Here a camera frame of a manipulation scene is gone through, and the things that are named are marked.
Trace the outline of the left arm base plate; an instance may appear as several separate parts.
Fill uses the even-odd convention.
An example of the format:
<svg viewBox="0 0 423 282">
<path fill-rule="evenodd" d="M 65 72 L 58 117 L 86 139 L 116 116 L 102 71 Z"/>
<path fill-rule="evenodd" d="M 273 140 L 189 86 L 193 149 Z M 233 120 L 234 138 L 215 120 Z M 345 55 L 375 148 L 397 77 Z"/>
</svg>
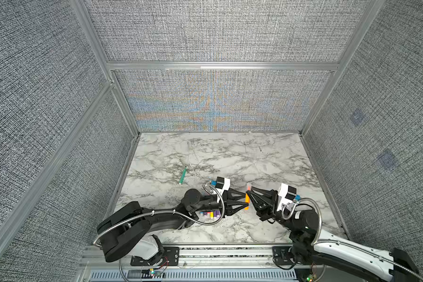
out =
<svg viewBox="0 0 423 282">
<path fill-rule="evenodd" d="M 178 266 L 180 257 L 179 247 L 165 247 L 163 252 L 159 251 L 154 255 L 153 258 L 145 260 L 143 258 L 132 256 L 130 265 L 131 266 L 155 266 L 160 267 L 167 263 L 168 266 Z"/>
</svg>

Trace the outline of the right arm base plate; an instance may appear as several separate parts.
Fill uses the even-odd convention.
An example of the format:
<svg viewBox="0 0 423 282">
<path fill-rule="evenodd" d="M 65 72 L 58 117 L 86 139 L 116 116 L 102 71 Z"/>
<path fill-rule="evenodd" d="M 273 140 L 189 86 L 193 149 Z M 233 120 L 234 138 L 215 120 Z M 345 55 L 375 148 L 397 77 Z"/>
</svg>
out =
<svg viewBox="0 0 423 282">
<path fill-rule="evenodd" d="M 293 254 L 292 246 L 275 246 L 271 248 L 273 263 L 277 266 L 291 266 L 294 264 L 297 265 L 310 265 L 311 260 L 308 260 L 304 257 L 296 257 Z"/>
</svg>

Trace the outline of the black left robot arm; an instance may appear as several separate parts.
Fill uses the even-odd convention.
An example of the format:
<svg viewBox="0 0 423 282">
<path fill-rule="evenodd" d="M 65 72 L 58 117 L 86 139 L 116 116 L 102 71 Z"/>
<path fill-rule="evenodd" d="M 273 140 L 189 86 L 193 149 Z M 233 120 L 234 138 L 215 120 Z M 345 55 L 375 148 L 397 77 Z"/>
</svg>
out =
<svg viewBox="0 0 423 282">
<path fill-rule="evenodd" d="M 220 194 L 202 195 L 189 189 L 172 209 L 151 210 L 130 202 L 97 226 L 93 245 L 102 249 L 106 262 L 115 262 L 136 247 L 148 233 L 182 230 L 194 224 L 212 226 L 225 217 L 247 208 L 242 192 L 229 189 Z"/>
</svg>

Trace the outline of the green highlighter pen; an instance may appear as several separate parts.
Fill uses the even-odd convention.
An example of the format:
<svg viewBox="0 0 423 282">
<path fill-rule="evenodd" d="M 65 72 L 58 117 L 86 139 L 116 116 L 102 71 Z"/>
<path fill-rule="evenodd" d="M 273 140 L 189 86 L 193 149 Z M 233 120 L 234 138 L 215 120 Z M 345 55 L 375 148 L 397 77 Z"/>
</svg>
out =
<svg viewBox="0 0 423 282">
<path fill-rule="evenodd" d="M 181 176 L 180 176 L 179 184 L 183 184 L 187 171 L 188 171 L 188 168 L 185 167 L 182 171 Z"/>
</svg>

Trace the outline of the orange highlighter pen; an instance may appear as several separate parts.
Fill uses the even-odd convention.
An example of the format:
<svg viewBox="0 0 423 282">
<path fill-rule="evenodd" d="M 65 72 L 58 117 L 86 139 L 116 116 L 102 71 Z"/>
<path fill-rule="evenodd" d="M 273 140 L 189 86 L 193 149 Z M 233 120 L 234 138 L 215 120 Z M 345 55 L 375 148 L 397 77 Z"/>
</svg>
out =
<svg viewBox="0 0 423 282">
<path fill-rule="evenodd" d="M 251 184 L 248 183 L 246 185 L 246 191 L 251 191 Z M 249 210 L 249 206 L 250 206 L 250 197 L 248 196 L 248 194 L 246 193 L 245 195 L 245 202 L 247 203 L 247 206 L 244 208 L 244 210 Z"/>
</svg>

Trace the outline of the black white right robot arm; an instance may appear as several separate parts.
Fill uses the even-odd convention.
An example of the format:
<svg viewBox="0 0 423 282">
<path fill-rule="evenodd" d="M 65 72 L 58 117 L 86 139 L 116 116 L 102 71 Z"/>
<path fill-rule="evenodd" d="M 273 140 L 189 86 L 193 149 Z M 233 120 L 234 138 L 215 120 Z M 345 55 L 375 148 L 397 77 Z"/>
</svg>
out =
<svg viewBox="0 0 423 282">
<path fill-rule="evenodd" d="M 279 190 L 251 188 L 246 195 L 260 220 L 278 223 L 289 231 L 292 245 L 286 258 L 294 266 L 329 266 L 367 282 L 423 281 L 407 252 L 367 247 L 324 230 L 318 203 L 300 197 L 292 186 L 282 184 Z"/>
</svg>

